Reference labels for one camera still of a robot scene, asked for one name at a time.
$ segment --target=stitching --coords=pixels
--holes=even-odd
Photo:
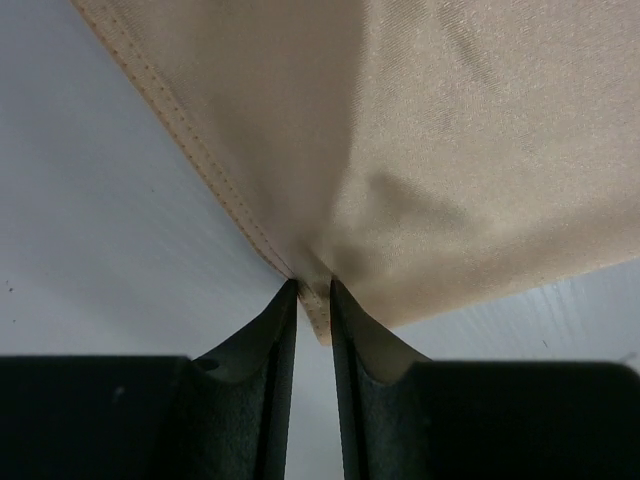
[[[169,134],[171,135],[171,137],[176,141],[178,146],[180,146],[180,148],[186,154],[189,162],[193,165],[193,167],[196,169],[196,171],[198,172],[200,177],[205,181],[207,186],[211,189],[211,191],[214,193],[214,195],[218,198],[218,200],[222,204],[223,208],[227,211],[229,216],[232,218],[234,223],[237,225],[237,227],[243,233],[243,235],[245,236],[247,241],[251,244],[251,246],[258,252],[258,254],[263,258],[263,260],[266,261],[267,264],[269,264],[276,271],[280,272],[281,274],[283,274],[285,276],[293,275],[293,272],[291,271],[289,266],[284,262],[284,260],[273,249],[273,247],[271,246],[271,244],[270,244],[268,238],[266,237],[265,233],[262,231],[260,226],[254,221],[250,210],[244,204],[244,202],[240,198],[239,194],[235,191],[235,188],[233,187],[233,184],[229,182],[229,179],[228,179],[227,175],[225,174],[224,170],[215,161],[215,158],[211,155],[211,153],[209,152],[209,149],[204,144],[202,139],[200,139],[200,137],[198,135],[196,135],[196,134],[192,134],[191,135],[191,140],[200,145],[200,148],[203,150],[203,153],[204,153],[204,158],[209,160],[209,162],[208,162],[209,165],[212,166],[215,169],[216,173],[219,176],[219,179],[222,180],[222,182],[226,186],[228,192],[233,197],[233,200],[235,200],[237,206],[244,211],[245,216],[246,216],[245,220],[249,223],[249,225],[251,227],[253,227],[253,229],[261,237],[261,239],[263,240],[264,245],[267,247],[269,253],[272,254],[275,258],[277,258],[282,263],[282,265],[285,267],[285,269],[288,270],[288,274],[283,272],[280,268],[278,268],[266,256],[266,254],[264,252],[262,252],[262,249],[258,247],[256,242],[253,240],[252,236],[249,234],[249,232],[242,225],[242,223],[240,221],[240,218],[233,212],[233,205],[229,205],[229,202],[227,202],[223,198],[223,195],[214,186],[213,181],[206,174],[206,172],[202,169],[201,165],[196,163],[195,156],[191,152],[190,147],[188,147],[185,144],[185,142],[182,141],[180,135],[173,129],[173,127],[171,125],[173,119],[171,118],[170,114],[166,113],[165,111],[163,111],[163,109],[160,107],[160,105],[158,105],[158,102],[156,101],[156,99],[154,99],[152,97],[152,95],[148,92],[148,89],[142,86],[140,79],[138,78],[137,75],[135,75],[135,73],[132,71],[131,67],[124,60],[124,58],[122,58],[122,56],[119,53],[118,49],[115,49],[115,48],[113,48],[111,46],[110,42],[107,40],[107,38],[100,31],[97,22],[95,22],[91,18],[91,15],[87,11],[87,9],[83,5],[79,4],[80,0],[72,0],[72,1],[73,1],[73,3],[76,4],[76,7],[80,11],[80,13],[88,20],[88,22],[90,23],[92,29],[97,34],[97,36],[100,38],[100,40],[103,42],[103,44],[105,44],[105,45],[110,47],[109,48],[109,52],[111,53],[111,55],[122,66],[123,70],[128,74],[128,76],[131,79],[132,83],[138,88],[138,90],[143,95],[143,97],[150,103],[152,109],[156,112],[156,114],[160,118],[161,122],[165,125],[165,127],[167,128],[167,130],[168,130]],[[118,27],[118,32],[127,41],[127,45],[128,45],[129,50],[131,51],[131,53],[138,60],[140,60],[144,70],[153,72],[153,69],[149,65],[149,62],[147,62],[146,59],[143,58],[142,54],[136,49],[133,40],[126,33],[125,28],[121,25],[121,23],[118,21],[116,16],[112,12],[109,11],[109,9],[108,9],[108,7],[106,5],[102,5],[100,8],[107,15],[107,17],[111,20],[111,23],[113,23],[115,26]],[[172,98],[172,96],[171,96],[170,92],[168,91],[168,89],[162,84],[162,82],[158,79],[158,77],[153,73],[151,73],[151,81],[152,81],[152,83],[155,83],[156,87],[160,90],[160,92],[164,93],[163,100],[168,103],[169,110],[171,110],[171,107],[173,107],[172,110],[174,112],[174,115],[179,115],[178,119],[179,119],[180,122],[182,122],[184,124],[187,132],[190,132],[190,133],[193,132],[193,126],[186,119],[184,111],[181,110],[181,108],[178,106],[177,102]],[[320,328],[324,327],[324,326],[327,326],[328,323],[329,323],[329,320],[326,318],[327,317],[327,312],[325,311],[324,308],[322,308],[323,307],[323,302],[317,296],[316,292],[314,292],[311,288],[309,288],[309,286],[305,282],[300,281],[300,283],[301,283],[301,285],[303,287],[303,288],[300,289],[300,295],[299,295],[300,301],[303,304],[303,306],[305,307],[305,309],[307,310],[311,320],[313,320],[312,324],[313,324],[314,330],[316,331],[316,334],[318,335],[319,338],[322,339],[322,338],[325,337],[325,334],[323,334],[321,332]],[[309,297],[307,295],[305,295],[305,294],[309,294],[310,295],[311,299],[313,300],[313,303],[315,303],[315,308],[310,304]]]
[[[113,15],[112,12],[110,12],[108,10],[107,6],[102,6],[101,8],[104,11],[104,13],[109,17],[111,22],[115,26],[118,27],[118,32],[127,41],[127,46],[129,48],[129,50],[131,51],[131,53],[138,60],[140,60],[140,62],[142,63],[144,69],[153,72],[153,69],[149,65],[149,62],[145,58],[143,58],[142,54],[136,49],[132,39],[129,37],[129,35],[127,35],[127,33],[125,31],[125,28],[118,21],[118,19]],[[136,85],[140,89],[141,92],[147,92],[148,89],[142,86],[142,83],[139,80],[139,78],[131,71],[131,68],[130,68],[129,64],[122,58],[122,56],[119,54],[119,52],[116,49],[112,48],[112,54],[114,56],[116,56],[120,60],[119,63],[121,63],[123,68],[125,69],[125,71],[127,71],[129,73],[129,76],[131,77],[131,80],[134,82],[134,85]],[[184,111],[182,111],[182,109],[178,106],[177,102],[171,97],[168,89],[160,82],[160,80],[158,79],[158,77],[154,73],[151,73],[151,81],[160,90],[160,92],[162,92],[164,94],[163,99],[164,99],[165,102],[167,102],[168,109],[169,110],[173,109],[174,113],[177,113],[179,115],[178,119],[179,119],[180,122],[182,122],[185,125],[187,131],[188,132],[192,132],[194,130],[193,126],[186,119]],[[158,102],[156,101],[156,99],[152,98],[151,95],[147,95],[147,97],[148,97],[148,100],[153,104],[153,106],[157,110],[158,114],[161,117],[164,117],[164,119],[166,120],[166,123],[169,124],[171,122],[171,120],[172,120],[171,116],[168,113],[162,111],[162,109],[161,109],[160,105],[158,105]],[[167,128],[168,128],[169,133],[171,134],[171,136],[176,140],[176,142],[180,146],[180,148],[182,148],[182,150],[187,154],[187,158],[189,159],[190,163],[195,167],[196,171],[200,174],[200,176],[203,178],[205,183],[209,186],[209,188],[211,188],[211,190],[214,192],[214,194],[218,197],[218,200],[223,204],[223,207],[227,207],[227,208],[225,208],[225,210],[227,210],[227,212],[229,213],[231,218],[234,220],[234,222],[238,225],[238,227],[243,232],[243,234],[249,239],[249,242],[254,246],[254,248],[256,248],[257,246],[253,243],[253,240],[250,238],[250,235],[248,234],[248,232],[244,229],[244,227],[242,225],[240,225],[240,218],[237,215],[235,215],[234,213],[231,212],[231,210],[233,209],[233,206],[229,205],[229,202],[227,202],[223,198],[223,195],[221,194],[221,192],[214,187],[213,181],[210,179],[209,175],[207,175],[206,172],[202,169],[202,166],[199,165],[198,163],[196,163],[195,156],[190,151],[191,149],[185,144],[185,142],[180,138],[180,135],[177,132],[175,132],[174,129],[171,128],[170,125],[167,125]],[[293,272],[288,267],[288,265],[282,260],[282,258],[280,258],[280,256],[277,254],[277,252],[273,249],[273,247],[269,243],[269,240],[268,240],[267,236],[264,234],[264,232],[262,231],[260,226],[255,222],[255,220],[253,219],[253,216],[251,215],[251,212],[249,211],[247,206],[244,204],[244,202],[240,198],[240,195],[236,192],[233,184],[231,182],[229,182],[229,179],[228,179],[227,175],[225,174],[224,170],[222,170],[222,168],[220,167],[218,162],[215,161],[215,158],[211,155],[211,153],[209,152],[209,149],[207,148],[207,146],[203,143],[203,141],[200,139],[200,137],[198,135],[196,135],[196,134],[192,134],[191,135],[191,140],[195,141],[196,143],[198,143],[200,145],[200,147],[202,148],[203,153],[204,153],[204,158],[206,160],[208,160],[209,165],[212,166],[215,169],[216,173],[218,174],[218,178],[220,180],[222,180],[223,184],[226,186],[227,190],[229,191],[229,194],[232,196],[233,200],[235,200],[235,204],[238,206],[238,208],[240,208],[240,209],[242,209],[244,211],[245,220],[250,224],[251,227],[253,227],[255,229],[255,231],[258,233],[258,235],[264,241],[265,246],[267,247],[269,253],[271,253],[274,257],[276,257],[278,260],[280,260],[280,262],[288,270],[288,274],[285,274],[285,272],[282,272],[279,268],[277,268],[273,264],[273,262],[271,262],[271,260],[267,259],[267,263],[269,263],[273,268],[275,268],[280,273],[285,274],[285,276],[290,276]]]

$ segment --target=fabric fold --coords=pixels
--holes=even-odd
[[[329,341],[640,250],[631,0],[73,0]]]

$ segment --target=gray background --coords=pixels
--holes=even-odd
[[[283,279],[65,0],[0,2],[0,354],[198,355]],[[640,365],[638,261],[398,329],[434,358]],[[287,478],[341,478],[331,351],[301,317]]]

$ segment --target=black plastic part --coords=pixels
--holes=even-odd
[[[432,362],[331,285],[345,478],[640,478],[640,379],[610,363]]]
[[[296,298],[289,280],[255,320],[193,361],[159,436],[153,478],[284,478]]]
[[[199,359],[0,359],[0,477],[282,479],[296,293]]]

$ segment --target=beige fabric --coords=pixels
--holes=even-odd
[[[321,341],[639,253],[634,0],[75,2]]]

